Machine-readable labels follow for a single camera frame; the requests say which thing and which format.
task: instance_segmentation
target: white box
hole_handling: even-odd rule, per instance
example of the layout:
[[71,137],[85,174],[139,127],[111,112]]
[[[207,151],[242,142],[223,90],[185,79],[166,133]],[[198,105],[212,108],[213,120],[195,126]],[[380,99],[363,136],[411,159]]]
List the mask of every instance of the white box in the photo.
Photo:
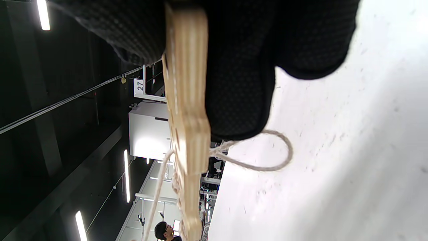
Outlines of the white box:
[[141,102],[129,112],[130,155],[162,160],[170,144],[166,104]]

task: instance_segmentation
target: gloved hand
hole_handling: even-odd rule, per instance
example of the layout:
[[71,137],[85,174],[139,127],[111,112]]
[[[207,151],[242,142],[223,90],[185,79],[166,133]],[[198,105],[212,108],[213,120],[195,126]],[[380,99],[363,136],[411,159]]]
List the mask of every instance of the gloved hand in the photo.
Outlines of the gloved hand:
[[[105,39],[125,61],[151,64],[165,49],[161,0],[50,0]],[[208,16],[205,108],[212,135],[260,133],[274,67],[299,79],[331,74],[345,60],[359,0],[200,0]]]

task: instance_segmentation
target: white rope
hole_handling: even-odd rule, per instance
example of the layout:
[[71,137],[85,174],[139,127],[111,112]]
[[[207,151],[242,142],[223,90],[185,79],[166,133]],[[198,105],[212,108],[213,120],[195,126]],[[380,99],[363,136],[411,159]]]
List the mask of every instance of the white rope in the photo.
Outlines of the white rope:
[[[244,167],[246,169],[250,169],[250,170],[254,170],[254,171],[259,171],[259,172],[273,172],[273,171],[278,171],[278,170],[284,168],[285,166],[287,166],[290,163],[291,159],[293,158],[293,147],[291,145],[290,140],[285,135],[283,135],[282,133],[277,132],[275,130],[263,130],[261,132],[261,134],[274,135],[274,136],[279,137],[281,140],[283,140],[285,142],[285,144],[288,147],[288,155],[287,155],[287,158],[285,158],[283,162],[281,162],[280,164],[278,164],[276,166],[272,166],[272,167],[253,166],[253,165],[249,165],[249,164],[246,164],[246,163],[239,162],[239,161],[237,161],[237,160],[235,160],[233,158],[230,158],[227,155],[223,154],[223,151],[225,151],[228,148],[230,148],[231,146],[239,143],[239,142],[235,142],[235,141],[224,142],[224,143],[222,143],[218,147],[210,148],[209,156],[210,157],[215,157],[215,158],[220,159],[222,161],[233,163],[233,164],[238,165],[238,166],[242,166],[242,167]],[[157,203],[159,201],[159,195],[161,193],[161,187],[162,187],[163,179],[165,177],[166,167],[167,167],[168,162],[169,162],[169,160],[171,158],[171,155],[173,153],[174,153],[173,150],[169,150],[166,153],[165,158],[163,159],[163,163],[161,165],[161,168],[159,170],[159,175],[158,175],[159,182],[156,185],[155,199],[153,200],[152,209],[150,211],[149,222],[148,222],[148,224],[146,226],[147,227],[146,231],[144,232],[144,239],[143,239],[144,241],[147,241],[147,239],[149,237],[149,229],[152,226],[153,218],[155,216],[156,205],[157,205]],[[173,178],[172,178],[172,188],[173,188],[174,192],[178,195],[177,206],[181,210],[181,202],[180,202],[180,190],[181,190],[181,186],[180,186],[180,184],[178,182],[178,178],[177,178],[176,172],[174,172],[174,175],[173,175]],[[183,220],[180,222],[180,237],[182,238],[183,241],[187,241],[187,237],[185,236],[185,226],[184,226]]]

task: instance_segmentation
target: black ceiling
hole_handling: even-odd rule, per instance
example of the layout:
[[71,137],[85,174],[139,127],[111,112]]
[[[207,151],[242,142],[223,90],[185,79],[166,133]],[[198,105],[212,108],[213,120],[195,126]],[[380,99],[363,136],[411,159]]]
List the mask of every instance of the black ceiling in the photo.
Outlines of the black ceiling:
[[[136,67],[74,19],[49,14],[42,31],[35,3],[0,1],[0,126]],[[119,180],[88,230],[91,241],[115,240],[131,208],[120,180],[138,101],[131,81],[116,81],[0,135],[0,240],[79,240],[76,211],[88,227]],[[131,193],[149,168],[132,163]]]

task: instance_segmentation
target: light wood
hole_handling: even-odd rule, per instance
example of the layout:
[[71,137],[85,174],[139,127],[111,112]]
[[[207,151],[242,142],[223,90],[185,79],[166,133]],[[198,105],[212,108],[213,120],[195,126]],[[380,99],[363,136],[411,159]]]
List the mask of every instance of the light wood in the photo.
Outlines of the light wood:
[[201,238],[200,175],[208,168],[211,130],[205,112],[208,20],[201,8],[165,5],[162,57],[179,206],[188,241]]

